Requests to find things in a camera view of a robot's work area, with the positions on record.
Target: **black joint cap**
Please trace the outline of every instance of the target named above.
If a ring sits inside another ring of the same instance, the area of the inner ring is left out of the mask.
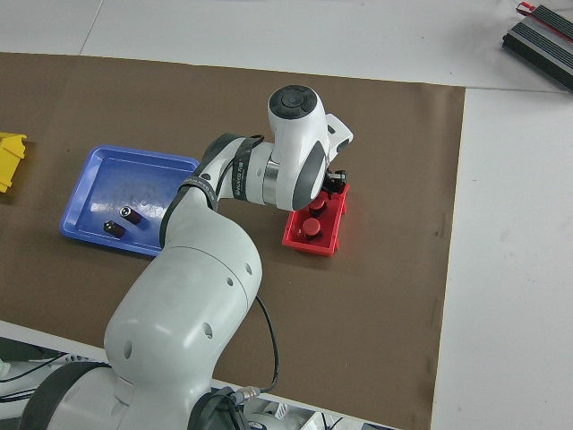
[[[269,100],[270,111],[283,119],[298,119],[310,114],[318,99],[313,90],[302,85],[288,85],[276,90]]]

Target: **red container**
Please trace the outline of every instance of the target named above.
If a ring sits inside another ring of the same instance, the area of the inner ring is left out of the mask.
[[[328,193],[321,191],[314,202],[299,211],[291,212],[286,222],[283,245],[305,253],[328,257],[333,255],[338,249],[338,228],[340,219],[346,212],[348,188],[346,184],[341,194],[332,194],[330,197]],[[326,208],[316,211],[317,207],[321,207],[320,199],[324,200]],[[307,230],[310,226],[312,231],[304,231],[303,224],[309,218],[316,218],[320,222],[320,233],[316,234],[316,222],[314,221],[307,222],[305,225]]]

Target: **brown surface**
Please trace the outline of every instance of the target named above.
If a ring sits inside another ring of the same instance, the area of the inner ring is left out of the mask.
[[[355,133],[335,160],[348,210],[332,258],[281,246],[287,214],[224,202],[263,262],[278,332],[277,395],[382,424],[427,429],[440,343],[464,90],[74,56],[0,55],[2,131],[29,136],[0,194],[0,318],[102,345],[148,258],[64,238],[58,222],[102,143],[201,157],[226,131],[272,136],[267,97],[309,85]],[[269,337],[254,307],[218,379],[266,384]]]

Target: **brown mat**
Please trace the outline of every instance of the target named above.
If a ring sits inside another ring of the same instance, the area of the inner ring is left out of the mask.
[[[332,258],[280,244],[287,213],[222,212],[258,246],[276,325],[276,394],[404,429],[428,429],[438,361],[464,90],[184,64],[0,55],[0,131],[27,157],[0,194],[0,318],[102,346],[150,259],[60,236],[89,151],[102,143],[199,159],[223,132],[263,133],[266,103],[313,87],[355,133],[335,160],[351,185]],[[215,377],[266,385],[272,350],[254,306]]]

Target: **screw hole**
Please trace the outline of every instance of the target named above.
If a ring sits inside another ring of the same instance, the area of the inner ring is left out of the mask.
[[[132,349],[133,349],[132,342],[130,340],[126,341],[124,345],[124,357],[126,360],[128,360],[129,357],[132,356]]]
[[[213,329],[206,322],[203,323],[203,333],[205,333],[207,339],[213,339]]]

